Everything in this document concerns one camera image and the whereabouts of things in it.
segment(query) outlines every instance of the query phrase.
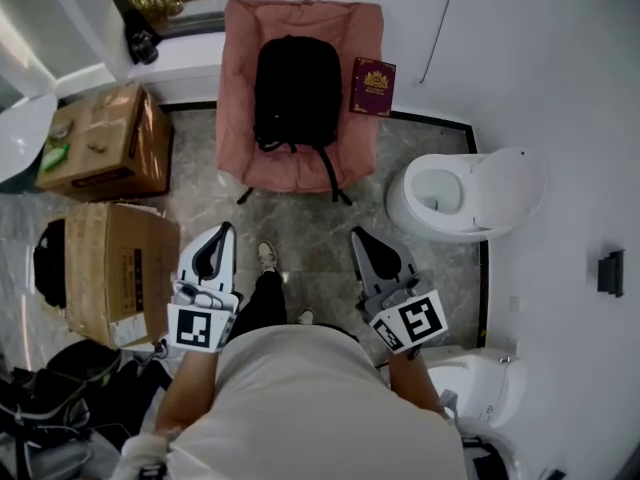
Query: window sill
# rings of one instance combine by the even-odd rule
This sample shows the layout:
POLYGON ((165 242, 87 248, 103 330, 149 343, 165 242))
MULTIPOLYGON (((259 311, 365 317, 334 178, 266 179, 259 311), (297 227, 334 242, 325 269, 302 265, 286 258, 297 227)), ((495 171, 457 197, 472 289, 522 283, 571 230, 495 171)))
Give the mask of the window sill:
POLYGON ((158 60, 133 66, 128 78, 156 83, 219 75, 224 41, 224 32, 165 39, 158 45, 158 60))

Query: red book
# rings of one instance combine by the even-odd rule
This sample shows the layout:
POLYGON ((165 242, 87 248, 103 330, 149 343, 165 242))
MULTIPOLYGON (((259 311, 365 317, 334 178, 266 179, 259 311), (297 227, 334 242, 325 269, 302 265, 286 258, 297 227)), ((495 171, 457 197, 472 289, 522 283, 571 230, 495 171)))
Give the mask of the red book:
POLYGON ((349 110, 359 114, 389 116, 395 79, 395 65, 357 57, 353 67, 349 110))

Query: black pants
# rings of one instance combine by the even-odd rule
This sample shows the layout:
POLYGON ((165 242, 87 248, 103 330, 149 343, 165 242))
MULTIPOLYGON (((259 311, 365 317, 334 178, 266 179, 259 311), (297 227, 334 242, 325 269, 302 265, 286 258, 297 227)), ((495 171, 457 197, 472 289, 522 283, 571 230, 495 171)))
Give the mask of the black pants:
MULTIPOLYGON (((285 325, 286 323, 287 310, 282 292, 282 278, 277 272, 264 272, 256 281, 256 288, 251 300, 238 314, 227 343, 247 332, 271 325, 285 325)), ((318 325, 330 327, 358 341, 355 336, 340 327, 329 324, 318 325)))

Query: pink armchair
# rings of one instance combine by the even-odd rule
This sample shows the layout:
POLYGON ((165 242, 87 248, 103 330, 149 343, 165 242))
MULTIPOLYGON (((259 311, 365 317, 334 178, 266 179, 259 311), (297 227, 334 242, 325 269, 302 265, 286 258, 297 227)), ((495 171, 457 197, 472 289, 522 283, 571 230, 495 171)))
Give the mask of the pink armchair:
MULTIPOLYGON (((254 84, 260 48, 287 34, 333 45, 340 57, 343 101, 337 140, 326 148, 340 188, 375 170, 378 118, 349 112, 356 57, 380 59, 382 11, 374 4, 231 0, 225 11, 216 121, 218 168, 249 187, 275 192, 329 192, 322 160, 310 147, 264 152, 253 131, 254 84)), ((309 84, 321 83, 309 71, 309 84)))

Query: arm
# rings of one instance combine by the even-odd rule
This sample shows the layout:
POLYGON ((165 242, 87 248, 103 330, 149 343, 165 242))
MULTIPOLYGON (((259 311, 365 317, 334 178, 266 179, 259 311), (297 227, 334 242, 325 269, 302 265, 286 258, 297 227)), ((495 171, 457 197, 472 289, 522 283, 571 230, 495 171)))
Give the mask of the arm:
POLYGON ((218 354, 187 352, 165 395, 156 418, 157 435, 185 429, 213 405, 218 354))
POLYGON ((404 398, 420 409, 433 411, 445 417, 444 409, 438 403, 440 398, 438 392, 433 387, 427 367, 420 356, 410 361, 406 353, 391 355, 389 378, 391 391, 400 398, 404 398))

